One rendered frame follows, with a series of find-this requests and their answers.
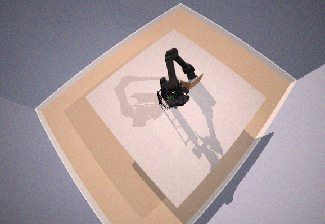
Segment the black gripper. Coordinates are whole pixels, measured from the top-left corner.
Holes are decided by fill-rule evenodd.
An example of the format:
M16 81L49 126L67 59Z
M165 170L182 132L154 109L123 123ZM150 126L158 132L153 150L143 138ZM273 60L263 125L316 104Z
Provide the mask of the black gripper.
M187 94L189 93L189 89L188 89L187 87L185 87L185 86L183 86L183 88L184 88L184 91L183 91L183 94L182 94L182 95L184 95L184 93L187 95ZM168 100L166 101L166 103L167 103L170 107L175 106L175 97L172 97L172 98L168 99Z

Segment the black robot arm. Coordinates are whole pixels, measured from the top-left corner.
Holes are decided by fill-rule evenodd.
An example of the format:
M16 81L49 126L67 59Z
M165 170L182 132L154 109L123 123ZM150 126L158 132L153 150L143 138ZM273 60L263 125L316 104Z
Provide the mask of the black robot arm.
M165 62L168 70L168 90L171 96L175 97L176 106L184 106L189 101L189 95L182 95L184 88L179 82L175 73L174 60L183 68L183 72L187 74L188 79L197 77L194 73L195 69L190 63L186 63L179 55L176 48L168 50L165 54ZM174 92L175 91L175 92ZM174 93L173 93L174 92Z

